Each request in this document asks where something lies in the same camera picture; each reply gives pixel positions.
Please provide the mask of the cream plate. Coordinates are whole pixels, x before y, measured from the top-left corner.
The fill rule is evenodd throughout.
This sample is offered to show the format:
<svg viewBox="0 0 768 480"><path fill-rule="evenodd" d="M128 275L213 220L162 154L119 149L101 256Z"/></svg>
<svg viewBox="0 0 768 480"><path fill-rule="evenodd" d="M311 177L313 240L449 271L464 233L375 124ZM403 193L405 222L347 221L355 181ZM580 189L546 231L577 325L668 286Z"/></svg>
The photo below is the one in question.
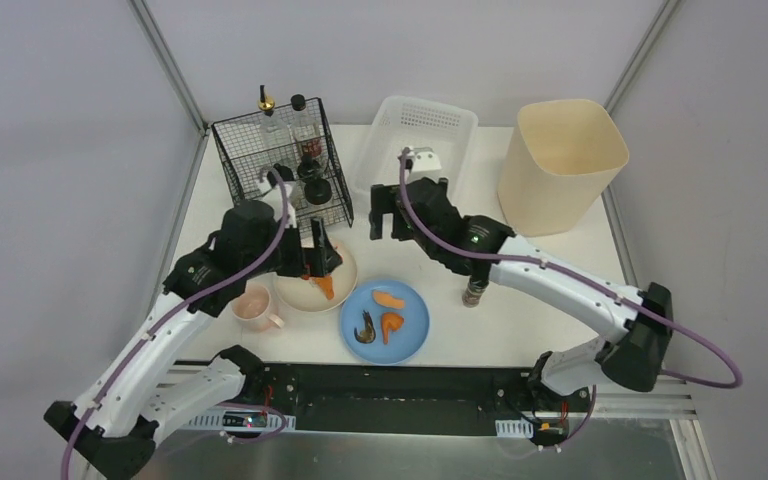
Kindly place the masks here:
<svg viewBox="0 0 768 480"><path fill-rule="evenodd" d="M333 279L335 297L327 300L314 283L313 278L289 278L276 276L273 290L287 306L303 313L322 313L339 307L344 303L357 285L358 268L356 260L348 246L340 241L333 242L343 263L329 276Z"/></svg>

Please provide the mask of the pink mug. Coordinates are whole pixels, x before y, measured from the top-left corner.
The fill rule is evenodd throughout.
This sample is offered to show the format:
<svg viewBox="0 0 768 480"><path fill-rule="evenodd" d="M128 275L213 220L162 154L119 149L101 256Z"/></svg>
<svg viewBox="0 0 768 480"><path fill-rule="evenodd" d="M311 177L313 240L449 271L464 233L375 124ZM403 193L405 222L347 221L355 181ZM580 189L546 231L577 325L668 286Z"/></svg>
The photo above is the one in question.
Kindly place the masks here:
<svg viewBox="0 0 768 480"><path fill-rule="evenodd" d="M244 293L231 302L231 312L245 329L254 332L285 326L270 290L260 284L247 284Z"/></svg>

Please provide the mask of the black lid jar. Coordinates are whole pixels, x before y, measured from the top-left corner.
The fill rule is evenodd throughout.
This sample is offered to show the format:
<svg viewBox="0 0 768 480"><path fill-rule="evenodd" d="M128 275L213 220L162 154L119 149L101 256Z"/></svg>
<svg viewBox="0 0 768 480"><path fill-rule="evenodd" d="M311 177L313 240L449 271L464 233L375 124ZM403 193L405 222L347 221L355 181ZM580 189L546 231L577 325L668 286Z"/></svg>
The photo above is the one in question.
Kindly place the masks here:
<svg viewBox="0 0 768 480"><path fill-rule="evenodd" d="M305 183L303 194L310 205L321 206L332 199L332 187L326 179L315 178Z"/></svg>
<svg viewBox="0 0 768 480"><path fill-rule="evenodd" d="M275 163L267 173L267 179L271 187L275 188L278 185L278 177L281 177L285 184L296 181L291 168L280 163Z"/></svg>
<svg viewBox="0 0 768 480"><path fill-rule="evenodd" d="M323 167L310 153L304 153L297 166L296 174L300 181L311 182L322 176Z"/></svg>

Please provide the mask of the small dark spice jar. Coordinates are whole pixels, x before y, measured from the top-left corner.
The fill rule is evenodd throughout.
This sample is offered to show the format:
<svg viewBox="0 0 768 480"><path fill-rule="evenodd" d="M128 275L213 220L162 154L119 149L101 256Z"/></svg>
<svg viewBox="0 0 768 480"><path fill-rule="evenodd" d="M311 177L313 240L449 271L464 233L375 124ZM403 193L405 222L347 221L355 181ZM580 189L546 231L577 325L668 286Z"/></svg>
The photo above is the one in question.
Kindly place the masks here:
<svg viewBox="0 0 768 480"><path fill-rule="evenodd" d="M470 279L462 293L463 305L468 308L477 307L488 285L487 280Z"/></svg>

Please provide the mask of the red label sauce bottle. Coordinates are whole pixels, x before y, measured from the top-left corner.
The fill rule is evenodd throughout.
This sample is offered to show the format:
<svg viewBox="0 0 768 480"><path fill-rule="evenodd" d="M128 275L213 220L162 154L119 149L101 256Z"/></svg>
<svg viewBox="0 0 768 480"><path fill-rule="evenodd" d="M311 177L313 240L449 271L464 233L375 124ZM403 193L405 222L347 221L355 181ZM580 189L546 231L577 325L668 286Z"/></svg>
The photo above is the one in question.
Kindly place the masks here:
<svg viewBox="0 0 768 480"><path fill-rule="evenodd" d="M311 114L307 100L302 94L293 95L290 104L293 110L291 133L300 153L319 159L322 154L319 122Z"/></svg>

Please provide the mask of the blue plate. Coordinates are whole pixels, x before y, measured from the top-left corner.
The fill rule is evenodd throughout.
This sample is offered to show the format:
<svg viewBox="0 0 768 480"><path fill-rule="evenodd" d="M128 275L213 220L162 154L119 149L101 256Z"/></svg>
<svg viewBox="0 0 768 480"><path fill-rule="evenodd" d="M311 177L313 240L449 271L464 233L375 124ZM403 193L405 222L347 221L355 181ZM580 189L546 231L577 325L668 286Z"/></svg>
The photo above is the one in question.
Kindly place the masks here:
<svg viewBox="0 0 768 480"><path fill-rule="evenodd" d="M406 301L406 307L394 310L378 305L373 290L381 290ZM361 344L354 338L355 328L363 328L362 312L368 311L374 321L376 340ZM403 327L393 332L389 344L382 342L380 317L396 312L404 319ZM391 279L379 279L359 285L345 300L339 315L339 332L349 351L358 359L373 365L393 366L406 362L424 345L431 326L430 311L423 298L408 284Z"/></svg>

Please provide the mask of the gold cap oil bottle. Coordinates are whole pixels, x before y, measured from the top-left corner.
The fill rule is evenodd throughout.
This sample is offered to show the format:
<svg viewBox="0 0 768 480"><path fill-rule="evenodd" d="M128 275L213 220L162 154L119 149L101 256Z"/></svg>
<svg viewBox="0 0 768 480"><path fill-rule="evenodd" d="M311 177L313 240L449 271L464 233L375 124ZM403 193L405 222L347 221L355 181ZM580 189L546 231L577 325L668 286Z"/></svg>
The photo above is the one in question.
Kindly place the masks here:
<svg viewBox="0 0 768 480"><path fill-rule="evenodd" d="M266 93L263 84L259 86L257 106L261 112L260 134L265 150L289 146L292 143L291 132L283 119L276 114L276 103Z"/></svg>

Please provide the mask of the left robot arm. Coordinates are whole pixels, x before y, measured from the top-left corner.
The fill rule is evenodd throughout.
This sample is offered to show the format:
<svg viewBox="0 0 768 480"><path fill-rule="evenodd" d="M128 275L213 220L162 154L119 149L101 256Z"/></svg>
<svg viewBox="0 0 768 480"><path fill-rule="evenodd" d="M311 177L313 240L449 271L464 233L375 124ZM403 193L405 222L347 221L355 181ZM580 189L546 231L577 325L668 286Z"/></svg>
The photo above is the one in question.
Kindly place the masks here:
<svg viewBox="0 0 768 480"><path fill-rule="evenodd" d="M46 423L67 442L61 478L68 478L79 453L105 477L130 479L171 432L206 409L232 399L261 409L265 365L239 345L221 350L170 390L157 386L250 279L268 273L324 277L342 264L324 220L314 216L309 225L313 244L305 247L288 206L245 201L176 261L146 320L108 369L75 400L55 401L46 410Z"/></svg>

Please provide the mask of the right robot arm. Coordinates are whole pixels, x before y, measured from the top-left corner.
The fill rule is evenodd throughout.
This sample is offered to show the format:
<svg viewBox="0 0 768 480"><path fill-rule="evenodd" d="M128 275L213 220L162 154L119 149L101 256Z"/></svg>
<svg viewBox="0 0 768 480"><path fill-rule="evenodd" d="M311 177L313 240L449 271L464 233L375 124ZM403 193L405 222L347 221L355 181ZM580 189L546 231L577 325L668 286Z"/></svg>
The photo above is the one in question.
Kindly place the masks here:
<svg viewBox="0 0 768 480"><path fill-rule="evenodd" d="M372 186L370 237L413 240L432 260L484 289L490 283L534 297L582 322L597 337L575 348L542 354L527 383L560 397L590 385L613 383L635 392L653 390L672 337L657 321L671 312L670 292L615 285L542 254L524 236L492 218L461 215L447 197L447 182L413 181L403 197L396 185Z"/></svg>

